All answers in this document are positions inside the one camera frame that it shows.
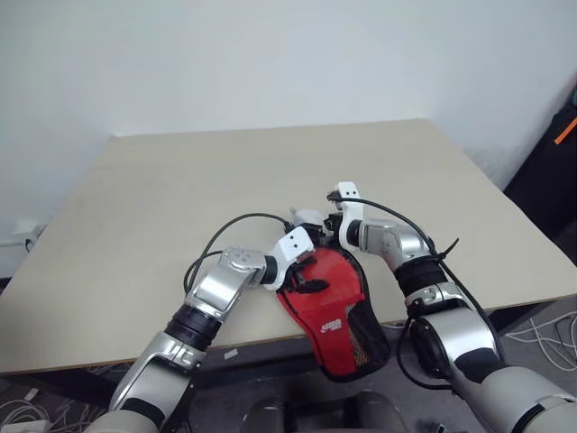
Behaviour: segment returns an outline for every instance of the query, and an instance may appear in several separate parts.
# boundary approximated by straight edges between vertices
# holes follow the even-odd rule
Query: black cable
[[[243,215],[237,216],[236,218],[231,219],[224,226],[220,227],[218,229],[218,231],[210,239],[210,241],[208,241],[208,244],[206,244],[205,249],[200,254],[200,257],[198,257],[198,259],[196,260],[197,264],[196,265],[191,264],[191,267],[193,267],[194,269],[192,270],[192,274],[190,275],[190,281],[188,281],[188,284],[185,283],[185,292],[186,293],[188,293],[190,291],[190,289],[192,289],[192,286],[194,285],[194,282],[195,282],[195,278],[197,277],[198,270],[200,269],[200,265],[205,260],[205,258],[207,258],[208,250],[210,250],[210,247],[213,246],[213,243],[215,242],[216,238],[218,236],[220,236],[224,230],[226,230],[228,227],[230,227],[234,223],[236,223],[242,219],[250,218],[250,217],[265,217],[265,218],[276,219],[277,221],[280,221],[285,226],[286,232],[291,230],[293,227],[293,225],[289,221],[287,221],[286,219],[284,219],[280,216],[273,215],[273,214],[265,214],[262,212],[253,212],[250,214],[243,214]]]
[[[192,424],[190,424],[190,419],[188,418],[188,414],[187,414],[185,421],[186,421],[186,426],[187,426],[187,432],[188,433],[194,433],[194,430],[192,429]]]
[[[223,250],[212,251],[212,252],[208,253],[208,254],[205,256],[205,258],[210,257],[211,255],[217,255],[217,254],[222,254],[222,253],[223,253]],[[192,263],[190,264],[190,266],[188,266],[188,269],[187,269],[187,271],[186,271],[185,274],[184,274],[184,280],[183,280],[183,282],[182,282],[182,285],[183,285],[183,287],[184,287],[184,292],[185,292],[185,293],[188,293],[188,277],[190,276],[190,273],[192,272],[192,269],[193,269],[195,266],[200,266],[199,262],[200,262],[200,258],[198,258],[198,259],[196,259],[194,262],[192,262]]]
[[[421,229],[421,227],[419,227],[413,221],[408,219],[406,216],[400,214],[399,212],[397,212],[397,211],[395,211],[389,207],[385,207],[383,205],[380,205],[379,203],[375,203],[374,201],[365,200],[364,198],[335,198],[333,196],[329,196],[328,199],[331,201],[334,201],[334,202],[350,201],[352,203],[363,203],[364,205],[369,205],[369,206],[375,207],[377,209],[380,209],[384,212],[387,212],[388,214],[391,214],[394,217],[397,217],[401,221],[404,221],[409,226],[411,226],[418,233],[418,235],[421,236],[421,238],[423,239],[423,242],[425,242],[427,248],[429,249],[429,252],[431,253],[431,255],[433,255],[433,257],[436,258],[436,260],[439,262],[439,265],[441,266],[441,268],[443,268],[443,270],[446,272],[446,274],[449,276],[449,278],[451,278],[451,280],[454,281],[454,283],[459,287],[459,289],[461,289],[463,294],[467,298],[469,298],[469,300],[471,301],[471,304],[475,307],[475,309],[479,313],[479,316],[481,316],[481,318],[483,319],[483,321],[485,322],[485,324],[489,328],[490,332],[492,333],[493,339],[495,340],[495,346],[497,348],[497,354],[499,355],[500,360],[502,362],[506,362],[505,361],[505,352],[503,350],[503,344],[501,344],[499,337],[497,336],[497,332],[495,331],[495,327],[493,326],[492,323],[490,323],[490,320],[489,320],[489,317],[487,316],[487,313],[485,313],[485,310],[481,307],[479,302],[477,302],[477,300],[471,295],[471,293],[467,290],[467,288],[464,286],[464,284],[457,278],[457,276],[453,273],[453,271],[451,271],[449,266],[447,266],[446,263],[444,262],[445,256],[453,248],[454,243],[451,247],[449,247],[447,249],[446,252],[438,253],[436,251],[435,243],[433,242],[433,239],[431,239],[430,237],[425,235],[425,232]]]
[[[419,381],[417,378],[412,376],[411,373],[408,372],[407,367],[405,367],[405,365],[403,364],[403,360],[401,357],[401,348],[403,346],[403,342],[405,341],[405,336],[407,335],[408,329],[410,328],[411,320],[412,320],[412,318],[408,318],[407,321],[405,322],[405,327],[403,327],[403,331],[401,332],[400,337],[398,338],[398,342],[397,342],[397,363],[398,363],[398,366],[400,367],[401,372],[403,372],[403,374],[405,374],[407,379],[409,379],[412,383],[420,386],[421,388],[425,388],[426,390],[435,390],[435,391],[447,390],[447,391],[454,392],[453,386],[451,386],[449,384],[433,385],[430,383],[424,383],[424,382]]]

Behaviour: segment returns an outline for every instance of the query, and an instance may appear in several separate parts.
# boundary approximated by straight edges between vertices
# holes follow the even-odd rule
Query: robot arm
[[[411,226],[364,218],[361,203],[341,198],[360,198],[352,182],[339,183],[329,195],[342,211],[340,224],[333,224],[339,243],[349,251],[379,255],[394,273],[405,295],[406,330],[410,327],[424,371],[447,380],[488,431],[574,431],[575,397],[500,359],[487,323],[460,287],[447,280],[424,237]]]
[[[313,249],[307,232],[297,227],[268,255],[239,247],[224,250],[120,381],[110,411],[86,433],[158,433],[194,387],[193,372],[243,290],[259,284],[278,289],[288,267]]]

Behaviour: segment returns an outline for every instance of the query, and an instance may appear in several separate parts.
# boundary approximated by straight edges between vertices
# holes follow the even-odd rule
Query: floor
[[[547,309],[534,317],[536,324],[556,318],[569,311],[577,309],[577,296],[557,300]],[[552,329],[545,329],[544,336],[551,336]],[[387,330],[389,339],[395,339],[396,330]],[[524,337],[532,338],[532,333]],[[308,342],[300,339],[292,342],[298,350],[307,350]],[[541,373],[551,381],[557,383],[565,390],[577,393],[577,374],[566,373],[557,370],[545,359],[537,344],[524,344],[503,338],[503,344],[511,364],[524,365]],[[257,347],[246,346],[238,348],[239,354],[235,358],[255,356],[254,352],[263,352],[256,355],[274,356],[289,347],[291,342],[278,342],[275,345],[260,345]],[[223,353],[212,354],[214,364],[224,361]],[[417,368],[411,353],[407,353],[406,360],[409,367]],[[4,382],[5,389],[0,393],[0,404],[5,401],[19,399],[24,396],[28,389],[22,386],[11,386]],[[202,432],[237,432],[241,425],[243,415],[259,399],[278,395],[285,401],[303,405],[309,402],[332,401],[354,395],[361,390],[373,390],[387,395],[401,410],[403,417],[411,433],[422,432],[417,427],[419,421],[435,421],[443,423],[453,432],[467,431],[469,433],[482,433],[484,430],[472,416],[467,405],[450,392],[431,392],[420,389],[409,382],[401,373],[394,359],[381,370],[365,378],[339,384],[328,381],[319,371],[312,373],[293,374],[282,377],[260,378],[250,382],[238,382],[227,386],[217,386],[197,393],[190,411],[189,420],[196,433]],[[34,399],[34,403],[44,406],[54,419],[60,412],[56,412],[62,399],[51,394],[40,392]],[[72,406],[69,419],[77,419],[84,405],[78,403]],[[0,418],[5,416],[5,409],[0,410]],[[301,419],[299,427],[302,429],[314,427],[336,427],[340,417],[339,413],[330,413],[322,418]]]

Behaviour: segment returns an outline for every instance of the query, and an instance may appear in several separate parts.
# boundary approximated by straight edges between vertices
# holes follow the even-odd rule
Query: white wall
[[[111,134],[426,117],[504,187],[575,77],[576,7],[0,0],[0,238],[49,221]]]

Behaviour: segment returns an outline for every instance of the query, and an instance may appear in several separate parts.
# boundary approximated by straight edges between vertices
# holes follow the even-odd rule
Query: orange object
[[[562,142],[565,137],[567,135],[569,135],[569,133],[575,129],[575,126],[577,126],[577,117],[575,117],[572,122],[563,130],[562,133],[559,134],[559,136],[557,136],[557,138],[554,139],[555,144],[559,144],[560,142]]]

